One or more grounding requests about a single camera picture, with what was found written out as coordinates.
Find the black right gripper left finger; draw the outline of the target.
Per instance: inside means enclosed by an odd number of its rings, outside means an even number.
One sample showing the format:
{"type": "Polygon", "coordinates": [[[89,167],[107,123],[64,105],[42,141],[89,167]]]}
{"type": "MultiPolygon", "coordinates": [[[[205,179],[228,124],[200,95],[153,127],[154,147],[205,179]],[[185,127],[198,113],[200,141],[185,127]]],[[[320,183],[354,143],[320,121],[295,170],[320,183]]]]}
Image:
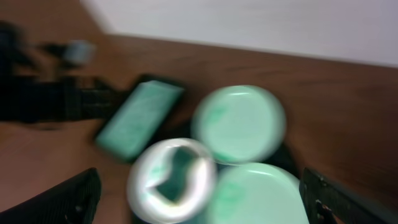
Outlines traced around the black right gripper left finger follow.
{"type": "Polygon", "coordinates": [[[92,167],[1,212],[1,223],[92,224],[100,198],[101,180],[92,167]]]}

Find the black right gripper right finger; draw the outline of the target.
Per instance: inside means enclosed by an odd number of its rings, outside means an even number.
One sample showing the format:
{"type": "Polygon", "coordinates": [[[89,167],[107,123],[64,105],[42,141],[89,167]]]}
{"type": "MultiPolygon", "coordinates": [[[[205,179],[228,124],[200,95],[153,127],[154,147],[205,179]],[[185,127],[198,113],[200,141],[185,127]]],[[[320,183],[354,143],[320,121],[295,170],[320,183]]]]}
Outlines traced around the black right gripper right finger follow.
{"type": "Polygon", "coordinates": [[[305,168],[299,191],[310,224],[314,223],[397,223],[397,214],[362,197],[315,170],[305,168]]]}

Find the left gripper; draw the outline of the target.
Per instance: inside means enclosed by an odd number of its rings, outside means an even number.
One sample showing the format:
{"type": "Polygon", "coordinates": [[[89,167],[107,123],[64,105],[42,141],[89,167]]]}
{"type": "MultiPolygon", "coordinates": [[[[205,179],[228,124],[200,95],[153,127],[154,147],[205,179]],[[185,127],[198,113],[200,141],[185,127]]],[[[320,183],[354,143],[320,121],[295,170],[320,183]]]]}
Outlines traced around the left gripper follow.
{"type": "Polygon", "coordinates": [[[62,120],[106,119],[124,97],[124,91],[99,78],[94,78],[89,88],[81,87],[78,77],[63,77],[60,83],[62,120]]]}

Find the green scrub sponge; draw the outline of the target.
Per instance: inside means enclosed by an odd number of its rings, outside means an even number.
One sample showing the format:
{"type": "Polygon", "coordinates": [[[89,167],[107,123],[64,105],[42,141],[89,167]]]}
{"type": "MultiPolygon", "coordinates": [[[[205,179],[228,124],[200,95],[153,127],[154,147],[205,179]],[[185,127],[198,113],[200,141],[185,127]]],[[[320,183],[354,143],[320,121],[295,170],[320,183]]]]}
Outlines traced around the green scrub sponge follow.
{"type": "Polygon", "coordinates": [[[187,175],[197,155],[187,147],[179,147],[172,157],[172,169],[167,179],[156,190],[171,202],[177,202],[185,191],[187,175]]]}

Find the white plate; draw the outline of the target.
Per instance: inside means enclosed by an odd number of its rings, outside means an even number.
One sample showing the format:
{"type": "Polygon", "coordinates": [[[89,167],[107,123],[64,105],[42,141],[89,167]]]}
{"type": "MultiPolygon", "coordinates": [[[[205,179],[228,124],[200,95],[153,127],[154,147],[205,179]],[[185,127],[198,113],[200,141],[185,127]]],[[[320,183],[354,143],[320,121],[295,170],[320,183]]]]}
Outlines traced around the white plate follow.
{"type": "Polygon", "coordinates": [[[181,223],[197,216],[216,184],[209,150],[196,140],[167,139],[148,147],[133,163],[127,201],[147,223],[181,223]]]}

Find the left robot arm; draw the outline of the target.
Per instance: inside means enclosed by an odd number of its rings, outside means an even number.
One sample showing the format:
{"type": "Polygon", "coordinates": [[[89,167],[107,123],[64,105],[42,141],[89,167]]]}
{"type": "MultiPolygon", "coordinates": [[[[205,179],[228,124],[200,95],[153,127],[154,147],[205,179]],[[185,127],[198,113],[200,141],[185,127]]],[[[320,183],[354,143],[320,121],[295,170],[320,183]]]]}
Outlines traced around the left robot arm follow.
{"type": "Polygon", "coordinates": [[[41,72],[39,65],[23,51],[24,39],[17,26],[1,21],[1,121],[21,123],[65,122],[105,119],[125,96],[98,77],[93,86],[80,85],[83,77],[68,71],[85,66],[95,47],[86,40],[66,44],[43,43],[39,49],[57,59],[54,79],[39,80],[38,75],[19,75],[17,67],[41,72]]]}

